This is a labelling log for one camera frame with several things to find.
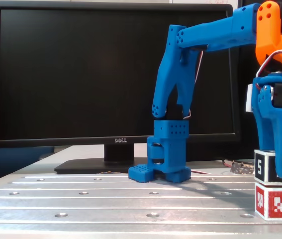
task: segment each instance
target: number 5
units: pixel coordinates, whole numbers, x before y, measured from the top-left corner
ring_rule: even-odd
[[[258,173],[261,175],[261,160],[258,160]]]

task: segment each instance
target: dell logo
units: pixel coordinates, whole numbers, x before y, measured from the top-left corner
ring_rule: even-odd
[[[114,140],[115,143],[127,143],[126,139],[125,138],[116,138]]]

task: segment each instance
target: black monitor screen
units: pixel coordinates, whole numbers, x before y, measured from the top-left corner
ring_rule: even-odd
[[[227,11],[2,9],[0,140],[153,134],[151,105],[170,24]],[[190,134],[233,133],[229,51],[205,53]]]

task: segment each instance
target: cube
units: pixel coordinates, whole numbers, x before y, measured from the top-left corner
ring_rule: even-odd
[[[282,221],[282,188],[256,183],[255,209],[266,221]]]
[[[273,150],[255,150],[255,179],[267,186],[282,186],[276,173],[276,154]]]

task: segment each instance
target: orange robot part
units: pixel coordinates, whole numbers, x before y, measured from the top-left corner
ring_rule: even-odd
[[[257,12],[256,56],[260,65],[276,50],[282,49],[280,7],[274,1],[264,2]],[[282,54],[274,59],[282,63]]]

